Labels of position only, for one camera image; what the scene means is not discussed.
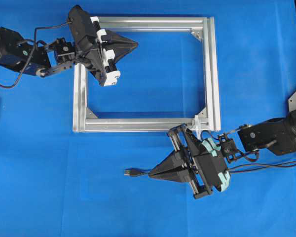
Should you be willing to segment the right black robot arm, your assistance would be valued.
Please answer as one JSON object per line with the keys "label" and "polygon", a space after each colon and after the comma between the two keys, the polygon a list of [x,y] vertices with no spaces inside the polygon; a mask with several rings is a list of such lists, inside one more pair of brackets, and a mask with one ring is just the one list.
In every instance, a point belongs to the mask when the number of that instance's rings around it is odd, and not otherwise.
{"label": "right black robot arm", "polygon": [[155,168],[149,177],[181,183],[189,183],[195,199],[211,195],[213,188],[219,192],[227,189],[230,171],[227,163],[256,157],[261,149],[268,149],[277,156],[296,152],[296,110],[285,118],[273,118],[256,125],[244,125],[237,130],[245,152],[235,146],[227,134],[199,140],[186,124],[171,128],[167,135],[174,150]]}

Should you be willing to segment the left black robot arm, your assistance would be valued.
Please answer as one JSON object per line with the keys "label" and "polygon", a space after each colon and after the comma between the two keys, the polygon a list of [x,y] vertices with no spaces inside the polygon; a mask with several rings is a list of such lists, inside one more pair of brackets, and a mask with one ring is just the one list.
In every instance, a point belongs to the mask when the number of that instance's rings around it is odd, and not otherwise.
{"label": "left black robot arm", "polygon": [[0,66],[18,73],[13,88],[23,74],[49,77],[82,64],[100,86],[115,85],[121,75],[116,64],[138,47],[138,43],[111,30],[102,29],[91,18],[69,17],[73,42],[58,38],[52,43],[25,39],[18,32],[0,27]]}

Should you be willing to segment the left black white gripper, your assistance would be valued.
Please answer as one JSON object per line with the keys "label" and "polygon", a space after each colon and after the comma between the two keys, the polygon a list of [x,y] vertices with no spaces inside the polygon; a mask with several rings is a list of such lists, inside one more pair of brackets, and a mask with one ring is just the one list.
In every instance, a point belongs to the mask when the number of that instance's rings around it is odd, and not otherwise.
{"label": "left black white gripper", "polygon": [[[138,47],[138,43],[111,30],[102,29],[99,18],[92,21],[95,31],[95,43],[89,49],[78,50],[79,58],[89,72],[98,80],[100,86],[116,85],[120,71],[115,64]],[[104,49],[104,43],[113,45]]]}

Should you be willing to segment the right black teal gripper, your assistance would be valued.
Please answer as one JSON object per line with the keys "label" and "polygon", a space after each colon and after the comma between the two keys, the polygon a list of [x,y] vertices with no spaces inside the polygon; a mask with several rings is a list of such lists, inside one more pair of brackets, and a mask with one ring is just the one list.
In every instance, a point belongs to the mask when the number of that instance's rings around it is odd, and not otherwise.
{"label": "right black teal gripper", "polygon": [[167,135],[174,151],[149,172],[150,178],[189,183],[195,199],[212,195],[213,188],[223,192],[229,187],[231,175],[213,139],[197,139],[185,124]]}

